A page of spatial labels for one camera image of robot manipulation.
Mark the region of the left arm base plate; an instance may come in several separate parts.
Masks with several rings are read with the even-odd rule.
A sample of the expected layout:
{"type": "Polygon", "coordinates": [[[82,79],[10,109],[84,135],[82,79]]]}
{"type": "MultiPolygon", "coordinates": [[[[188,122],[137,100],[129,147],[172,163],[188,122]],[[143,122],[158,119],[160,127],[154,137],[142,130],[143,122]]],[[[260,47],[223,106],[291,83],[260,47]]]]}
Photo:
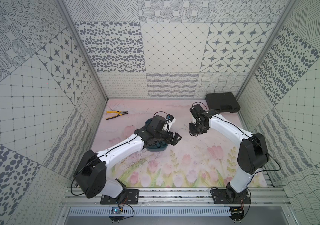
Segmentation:
{"type": "Polygon", "coordinates": [[[116,198],[102,195],[101,205],[121,205],[121,204],[137,204],[139,199],[139,189],[125,189],[116,198]]]}

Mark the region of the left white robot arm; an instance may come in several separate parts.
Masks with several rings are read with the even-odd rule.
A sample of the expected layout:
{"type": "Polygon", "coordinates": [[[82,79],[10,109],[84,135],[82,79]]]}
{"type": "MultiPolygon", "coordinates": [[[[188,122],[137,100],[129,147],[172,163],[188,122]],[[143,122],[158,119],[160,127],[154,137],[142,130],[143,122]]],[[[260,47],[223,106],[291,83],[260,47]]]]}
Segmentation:
{"type": "Polygon", "coordinates": [[[117,163],[149,146],[164,142],[175,146],[182,139],[178,133],[170,131],[175,123],[175,117],[155,114],[151,121],[124,141],[102,151],[92,150],[84,153],[73,176],[86,198],[103,195],[115,199],[118,203],[127,200],[126,185],[118,179],[111,179],[107,171],[117,163]]]}

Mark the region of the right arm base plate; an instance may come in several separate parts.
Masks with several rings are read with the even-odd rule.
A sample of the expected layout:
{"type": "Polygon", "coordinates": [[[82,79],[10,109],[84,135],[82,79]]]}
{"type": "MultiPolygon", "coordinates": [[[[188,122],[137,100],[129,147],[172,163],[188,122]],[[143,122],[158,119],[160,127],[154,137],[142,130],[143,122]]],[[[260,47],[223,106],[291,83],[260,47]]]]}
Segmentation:
{"type": "Polygon", "coordinates": [[[214,201],[214,204],[250,204],[251,198],[247,190],[240,193],[233,191],[232,189],[218,189],[213,187],[210,189],[210,194],[214,201]]]}

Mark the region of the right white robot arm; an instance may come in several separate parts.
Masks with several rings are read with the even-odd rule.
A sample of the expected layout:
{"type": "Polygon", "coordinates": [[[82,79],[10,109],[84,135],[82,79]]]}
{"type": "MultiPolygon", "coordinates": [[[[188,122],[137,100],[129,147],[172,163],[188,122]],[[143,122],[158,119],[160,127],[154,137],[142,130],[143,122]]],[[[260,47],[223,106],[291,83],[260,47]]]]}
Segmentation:
{"type": "Polygon", "coordinates": [[[252,134],[231,123],[216,110],[204,110],[199,102],[190,108],[193,121],[189,124],[191,136],[207,133],[214,129],[232,141],[238,147],[237,165],[239,168],[233,179],[226,185],[225,196],[233,203],[248,195],[248,185],[256,174],[262,172],[270,158],[265,137],[252,134]]]}

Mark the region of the teal plastic storage box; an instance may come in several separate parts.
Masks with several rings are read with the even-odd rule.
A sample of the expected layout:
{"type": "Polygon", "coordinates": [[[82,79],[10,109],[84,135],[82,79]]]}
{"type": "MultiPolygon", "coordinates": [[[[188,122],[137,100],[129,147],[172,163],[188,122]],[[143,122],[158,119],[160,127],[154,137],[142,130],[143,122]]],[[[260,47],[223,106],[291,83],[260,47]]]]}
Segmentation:
{"type": "Polygon", "coordinates": [[[145,125],[142,127],[143,131],[139,133],[142,135],[142,140],[144,141],[144,147],[150,152],[162,152],[164,151],[168,144],[164,146],[145,146],[145,141],[152,137],[157,131],[168,131],[168,125],[166,123],[166,118],[162,116],[154,116],[152,119],[148,119],[145,125]]]}

